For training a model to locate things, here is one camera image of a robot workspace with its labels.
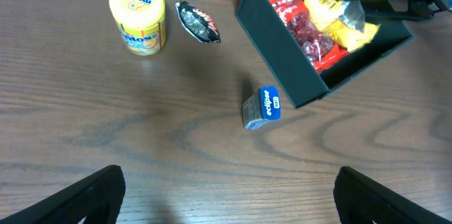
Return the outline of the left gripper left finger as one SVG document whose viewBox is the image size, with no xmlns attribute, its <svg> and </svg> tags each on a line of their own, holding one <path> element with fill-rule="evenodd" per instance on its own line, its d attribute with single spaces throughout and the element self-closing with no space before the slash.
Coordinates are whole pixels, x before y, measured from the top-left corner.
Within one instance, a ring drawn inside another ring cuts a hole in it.
<svg viewBox="0 0 452 224">
<path fill-rule="evenodd" d="M 1 219 L 1 224 L 115 224 L 125 191 L 121 167 L 108 165 L 48 198 Z"/>
</svg>

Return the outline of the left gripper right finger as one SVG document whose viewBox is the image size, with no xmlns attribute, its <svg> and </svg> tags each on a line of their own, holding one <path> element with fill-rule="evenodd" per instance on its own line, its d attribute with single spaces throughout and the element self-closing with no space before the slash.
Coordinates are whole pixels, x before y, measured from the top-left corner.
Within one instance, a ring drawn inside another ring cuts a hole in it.
<svg viewBox="0 0 452 224">
<path fill-rule="evenodd" d="M 340 168 L 333 197 L 342 224 L 451 224 L 348 166 Z"/>
</svg>

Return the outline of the yellow snack bag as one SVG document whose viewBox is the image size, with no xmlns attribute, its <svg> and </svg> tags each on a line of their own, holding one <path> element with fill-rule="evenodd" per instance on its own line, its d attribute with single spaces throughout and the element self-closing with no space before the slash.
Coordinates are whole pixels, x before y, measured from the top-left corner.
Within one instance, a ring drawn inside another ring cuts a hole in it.
<svg viewBox="0 0 452 224">
<path fill-rule="evenodd" d="M 304 0 L 312 23 L 348 52 L 370 43 L 380 29 L 365 21 L 358 0 Z"/>
</svg>

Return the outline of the red snack bag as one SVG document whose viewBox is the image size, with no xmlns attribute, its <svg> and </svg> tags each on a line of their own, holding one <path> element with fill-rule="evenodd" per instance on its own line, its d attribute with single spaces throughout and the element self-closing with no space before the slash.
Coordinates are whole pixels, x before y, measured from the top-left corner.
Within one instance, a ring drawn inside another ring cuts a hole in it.
<svg viewBox="0 0 452 224">
<path fill-rule="evenodd" d="M 331 68 L 349 52 L 312 22 L 304 0 L 268 0 L 316 72 Z"/>
</svg>

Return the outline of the yellow Mentos gum bottle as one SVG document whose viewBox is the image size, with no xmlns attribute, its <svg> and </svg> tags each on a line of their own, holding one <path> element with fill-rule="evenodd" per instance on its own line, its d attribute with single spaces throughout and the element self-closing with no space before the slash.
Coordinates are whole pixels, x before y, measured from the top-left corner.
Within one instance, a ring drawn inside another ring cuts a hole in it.
<svg viewBox="0 0 452 224">
<path fill-rule="evenodd" d="M 127 48 L 140 56 L 166 43 L 165 0 L 109 0 L 110 11 Z"/>
</svg>

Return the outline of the black open gift box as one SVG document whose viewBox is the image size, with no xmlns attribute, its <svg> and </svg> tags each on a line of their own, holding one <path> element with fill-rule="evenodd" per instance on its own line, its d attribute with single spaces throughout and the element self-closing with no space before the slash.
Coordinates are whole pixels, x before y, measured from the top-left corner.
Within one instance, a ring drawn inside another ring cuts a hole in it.
<svg viewBox="0 0 452 224">
<path fill-rule="evenodd" d="M 296 108 L 332 93 L 413 38 L 404 22 L 377 18 L 381 27 L 369 44 L 317 73 L 269 0 L 240 0 L 235 15 Z"/>
</svg>

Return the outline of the blue Eclipse mint tin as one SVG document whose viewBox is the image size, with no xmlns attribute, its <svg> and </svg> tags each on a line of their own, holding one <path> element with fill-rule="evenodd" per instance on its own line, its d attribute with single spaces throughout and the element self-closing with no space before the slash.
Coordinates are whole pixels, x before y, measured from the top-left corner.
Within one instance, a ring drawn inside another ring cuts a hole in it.
<svg viewBox="0 0 452 224">
<path fill-rule="evenodd" d="M 280 97 L 275 86 L 259 88 L 242 105 L 244 128 L 256 130 L 281 118 Z"/>
</svg>

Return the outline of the black Mars candy wrapper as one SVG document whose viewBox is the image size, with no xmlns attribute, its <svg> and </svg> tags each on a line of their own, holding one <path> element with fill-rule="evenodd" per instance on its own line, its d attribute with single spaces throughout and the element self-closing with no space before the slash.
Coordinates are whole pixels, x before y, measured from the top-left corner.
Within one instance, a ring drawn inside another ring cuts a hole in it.
<svg viewBox="0 0 452 224">
<path fill-rule="evenodd" d="M 183 28 L 201 43 L 220 43 L 220 33 L 213 19 L 187 1 L 175 4 Z"/>
</svg>

